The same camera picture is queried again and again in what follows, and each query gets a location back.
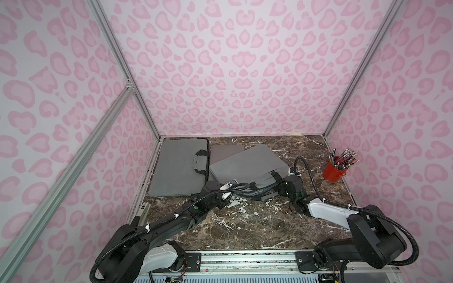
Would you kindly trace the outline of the red pen cup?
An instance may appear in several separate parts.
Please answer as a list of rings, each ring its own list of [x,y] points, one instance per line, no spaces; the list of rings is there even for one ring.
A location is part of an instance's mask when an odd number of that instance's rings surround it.
[[[346,176],[347,170],[339,170],[334,167],[329,161],[323,171],[323,177],[329,182],[338,182],[342,177]]]

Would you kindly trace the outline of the pens bundle in cup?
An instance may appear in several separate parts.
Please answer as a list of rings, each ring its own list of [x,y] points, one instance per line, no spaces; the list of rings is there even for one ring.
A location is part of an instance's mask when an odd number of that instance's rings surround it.
[[[340,171],[347,171],[353,165],[359,163],[359,159],[357,158],[357,154],[355,151],[347,148],[344,150],[339,156],[336,156],[336,149],[329,155],[329,163],[335,168]]]

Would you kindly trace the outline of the aluminium frame brace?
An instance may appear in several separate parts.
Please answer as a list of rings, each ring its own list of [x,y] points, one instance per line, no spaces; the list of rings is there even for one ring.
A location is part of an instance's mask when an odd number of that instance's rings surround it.
[[[1,281],[8,283],[25,261],[43,230],[135,91],[135,86],[125,87],[9,246],[1,260]]]

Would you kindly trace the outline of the grey power strip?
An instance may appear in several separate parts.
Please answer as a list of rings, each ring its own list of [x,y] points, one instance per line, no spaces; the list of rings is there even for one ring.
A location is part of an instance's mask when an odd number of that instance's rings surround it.
[[[142,226],[146,223],[150,208],[151,208],[151,204],[147,203],[147,202],[144,202],[141,205],[141,207],[139,208],[139,211],[138,211],[139,226]]]

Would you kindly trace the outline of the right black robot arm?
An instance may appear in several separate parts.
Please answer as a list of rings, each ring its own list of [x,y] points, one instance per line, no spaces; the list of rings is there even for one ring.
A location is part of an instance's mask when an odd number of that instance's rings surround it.
[[[302,179],[296,175],[282,179],[277,188],[278,194],[287,197],[297,213],[332,222],[350,231],[350,238],[327,239],[315,246],[310,263],[319,269],[343,261],[365,262],[381,269],[392,265],[407,249],[401,230],[385,219],[377,206],[353,208],[310,196],[304,190]]]

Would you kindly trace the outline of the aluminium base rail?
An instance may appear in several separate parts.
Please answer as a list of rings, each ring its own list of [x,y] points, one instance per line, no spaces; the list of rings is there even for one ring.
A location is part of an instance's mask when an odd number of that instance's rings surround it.
[[[387,266],[376,270],[364,262],[351,262],[343,272],[302,274],[296,252],[311,250],[184,251],[179,270],[171,267],[142,274],[134,283],[403,283],[401,271]]]

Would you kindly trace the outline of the dark grey laptop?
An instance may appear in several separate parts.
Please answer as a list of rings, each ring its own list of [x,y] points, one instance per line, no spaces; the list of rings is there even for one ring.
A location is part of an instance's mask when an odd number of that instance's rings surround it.
[[[243,145],[212,145],[210,148],[210,166],[243,151]]]

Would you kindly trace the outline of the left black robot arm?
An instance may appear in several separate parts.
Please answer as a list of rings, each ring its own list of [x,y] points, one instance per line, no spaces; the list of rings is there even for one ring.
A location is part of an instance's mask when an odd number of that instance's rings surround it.
[[[92,283],[133,283],[142,274],[163,268],[179,270],[185,252],[165,240],[204,221],[211,210],[223,208],[232,194],[248,186],[233,180],[225,185],[208,181],[201,193],[180,208],[149,224],[121,226],[96,258]]]

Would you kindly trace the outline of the grey laptop bag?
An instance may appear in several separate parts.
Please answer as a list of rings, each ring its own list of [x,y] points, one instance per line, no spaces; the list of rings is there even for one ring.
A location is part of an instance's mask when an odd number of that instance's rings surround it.
[[[266,145],[257,145],[210,166],[209,180],[226,184],[233,180],[250,187],[238,192],[240,198],[266,200],[277,196],[280,182],[289,174],[289,165]]]
[[[208,181],[209,165],[207,139],[165,140],[148,194],[151,197],[198,194]]]

